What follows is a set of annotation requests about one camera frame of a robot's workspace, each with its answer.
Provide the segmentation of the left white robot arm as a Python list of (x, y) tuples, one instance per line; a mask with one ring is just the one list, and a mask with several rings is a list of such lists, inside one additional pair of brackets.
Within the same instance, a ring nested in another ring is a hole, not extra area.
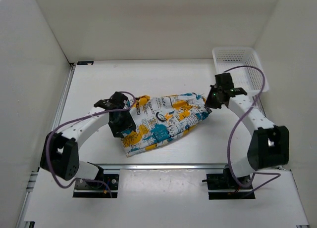
[(136, 131), (130, 109), (136, 104), (127, 91), (116, 91), (110, 98), (97, 101), (87, 115), (65, 122), (46, 136), (40, 167), (49, 171), (54, 180), (74, 182), (83, 180), (92, 188), (104, 183), (103, 169), (79, 159), (79, 149), (94, 133), (105, 125), (112, 135), (124, 138)]

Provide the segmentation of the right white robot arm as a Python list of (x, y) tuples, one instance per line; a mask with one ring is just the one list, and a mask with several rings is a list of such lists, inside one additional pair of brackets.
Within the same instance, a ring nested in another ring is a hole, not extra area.
[(211, 86), (205, 106), (211, 109), (226, 106), (251, 135), (247, 154), (242, 159), (231, 162), (231, 158), (227, 158), (222, 176), (227, 188), (236, 187), (241, 178), (258, 170), (288, 164), (289, 130), (286, 126), (277, 126), (255, 108), (246, 91), (234, 86), (230, 73), (215, 76), (215, 85)]

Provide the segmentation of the white patterned printed shorts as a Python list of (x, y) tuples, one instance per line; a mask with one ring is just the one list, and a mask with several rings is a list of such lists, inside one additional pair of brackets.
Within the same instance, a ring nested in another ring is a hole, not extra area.
[(211, 114), (205, 102), (195, 92), (136, 98), (130, 109), (136, 130), (121, 139), (126, 156), (157, 149), (188, 134)]

